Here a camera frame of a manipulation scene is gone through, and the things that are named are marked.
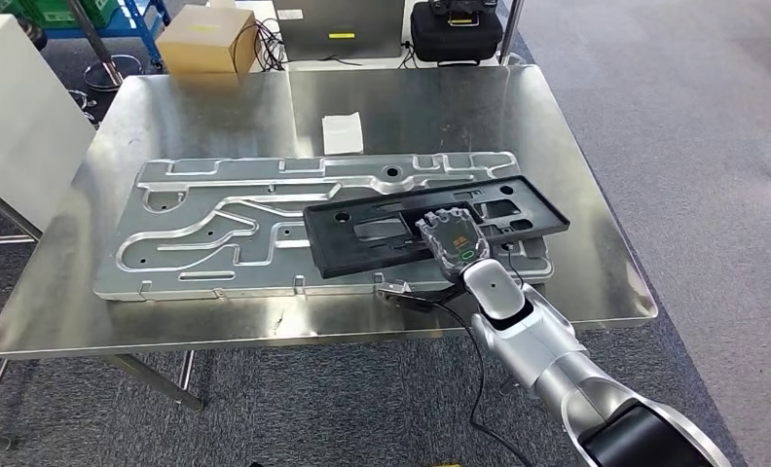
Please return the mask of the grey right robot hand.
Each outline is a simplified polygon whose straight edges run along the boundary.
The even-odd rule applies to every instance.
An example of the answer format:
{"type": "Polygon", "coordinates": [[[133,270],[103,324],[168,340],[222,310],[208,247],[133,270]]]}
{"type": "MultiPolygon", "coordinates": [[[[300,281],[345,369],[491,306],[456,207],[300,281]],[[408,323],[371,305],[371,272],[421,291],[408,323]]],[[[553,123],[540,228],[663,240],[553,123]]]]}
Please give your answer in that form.
{"type": "Polygon", "coordinates": [[[452,283],[458,283],[473,264],[491,258],[490,244],[466,208],[426,212],[415,226],[443,276],[452,283]]]}

